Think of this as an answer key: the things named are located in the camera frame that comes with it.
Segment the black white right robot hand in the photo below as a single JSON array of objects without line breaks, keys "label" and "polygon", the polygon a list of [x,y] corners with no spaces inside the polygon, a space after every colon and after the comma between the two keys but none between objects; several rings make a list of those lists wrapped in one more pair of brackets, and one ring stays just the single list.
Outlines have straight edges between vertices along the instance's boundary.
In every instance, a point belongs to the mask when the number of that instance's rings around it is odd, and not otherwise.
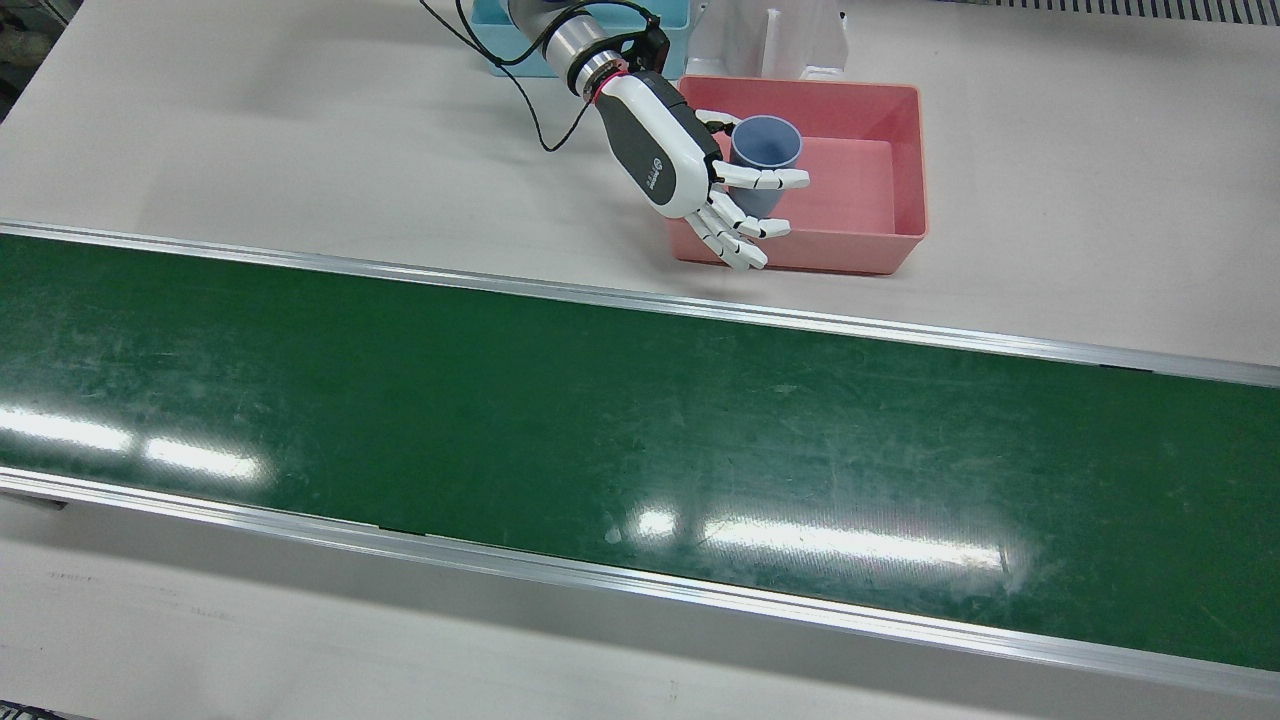
[{"label": "black white right robot hand", "polygon": [[785,192],[812,179],[792,163],[730,160],[718,136],[736,140],[748,120],[692,108],[662,74],[618,72],[593,95],[614,159],[663,218],[685,222],[724,265],[760,270],[769,259],[762,240],[781,238],[791,225],[745,210],[733,190]]}]

